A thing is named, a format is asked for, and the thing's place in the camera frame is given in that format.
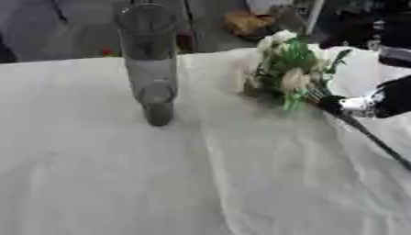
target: white paper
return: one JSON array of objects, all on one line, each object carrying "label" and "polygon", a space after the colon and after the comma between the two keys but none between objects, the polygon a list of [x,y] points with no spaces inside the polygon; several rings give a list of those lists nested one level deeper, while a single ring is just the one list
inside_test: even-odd
[{"label": "white paper", "polygon": [[[236,67],[255,53],[186,57],[229,227],[238,235],[407,234],[411,174],[397,162],[335,119],[328,125],[312,107],[287,114],[230,92]],[[359,95],[374,88],[383,79],[376,59],[355,50],[335,78],[335,92]],[[393,125],[395,118],[387,121],[392,126],[385,135],[390,124],[364,123],[393,144],[403,127]]]}]

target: white rose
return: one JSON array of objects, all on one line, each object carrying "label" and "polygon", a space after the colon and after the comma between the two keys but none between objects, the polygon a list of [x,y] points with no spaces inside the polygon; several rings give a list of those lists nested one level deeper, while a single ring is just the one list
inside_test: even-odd
[{"label": "white rose", "polygon": [[265,51],[267,51],[272,46],[272,42],[273,42],[272,36],[267,36],[264,39],[261,39],[259,41],[259,44],[257,45],[257,51],[260,54],[263,54]]},{"label": "white rose", "polygon": [[314,52],[317,59],[321,61],[329,61],[329,56],[327,50],[322,50],[319,48],[318,44],[310,45],[309,49]]},{"label": "white rose", "polygon": [[295,89],[306,89],[310,83],[309,75],[305,75],[301,68],[294,68],[284,75],[281,89],[288,94],[292,93]]},{"label": "white rose", "polygon": [[275,33],[274,35],[272,35],[272,40],[275,43],[281,44],[283,42],[286,42],[289,39],[294,39],[296,37],[297,37],[296,33],[293,33],[288,30],[283,30],[283,31],[279,31]]},{"label": "white rose", "polygon": [[276,55],[282,55],[283,51],[288,51],[290,49],[290,44],[288,43],[282,43],[278,45],[274,50],[273,53]]}]

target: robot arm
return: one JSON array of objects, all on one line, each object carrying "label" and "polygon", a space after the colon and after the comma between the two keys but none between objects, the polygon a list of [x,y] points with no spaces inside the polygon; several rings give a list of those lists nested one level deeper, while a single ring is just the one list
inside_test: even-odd
[{"label": "robot arm", "polygon": [[367,95],[328,96],[319,106],[333,114],[358,118],[389,118],[411,111],[411,75],[380,84]]}]

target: white flower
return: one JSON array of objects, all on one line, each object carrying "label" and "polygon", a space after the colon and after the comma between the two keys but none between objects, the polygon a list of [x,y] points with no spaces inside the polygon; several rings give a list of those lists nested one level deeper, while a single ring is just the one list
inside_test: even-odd
[{"label": "white flower", "polygon": [[309,75],[305,75],[301,68],[293,68],[284,75],[281,89],[286,94],[292,93],[295,89],[306,89],[310,83]]},{"label": "white flower", "polygon": [[317,59],[316,65],[314,65],[313,68],[311,68],[312,72],[323,72],[327,69],[327,67],[331,64],[330,60],[324,60],[324,59]]},{"label": "white flower", "polygon": [[329,61],[329,56],[327,50],[322,50],[318,47],[318,44],[310,45],[310,50],[314,52],[317,59],[323,61]]},{"label": "white flower", "polygon": [[279,31],[275,33],[274,35],[272,35],[272,41],[277,44],[281,44],[283,42],[286,42],[289,39],[294,39],[296,37],[297,37],[296,33],[293,33],[288,30],[283,30],[283,31]]},{"label": "white flower", "polygon": [[257,45],[257,51],[260,54],[263,54],[265,51],[269,50],[272,46],[273,38],[272,36],[267,36],[264,39],[261,39]]},{"label": "white flower", "polygon": [[257,46],[257,51],[261,54],[263,54],[265,51],[269,50],[273,43],[279,45],[283,44],[289,39],[296,38],[297,34],[290,32],[288,30],[283,30],[280,32],[277,32],[271,36],[267,36],[264,39],[260,40],[258,46]]},{"label": "white flower", "polygon": [[278,45],[272,52],[276,55],[281,55],[283,54],[283,51],[288,51],[289,48],[290,48],[290,44],[282,43]]}]

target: clear glass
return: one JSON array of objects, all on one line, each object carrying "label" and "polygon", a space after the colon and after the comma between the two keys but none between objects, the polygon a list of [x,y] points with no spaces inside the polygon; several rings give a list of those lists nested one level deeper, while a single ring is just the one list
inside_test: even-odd
[{"label": "clear glass", "polygon": [[123,8],[116,22],[133,95],[151,125],[166,125],[178,93],[177,16],[162,5],[137,4]]}]

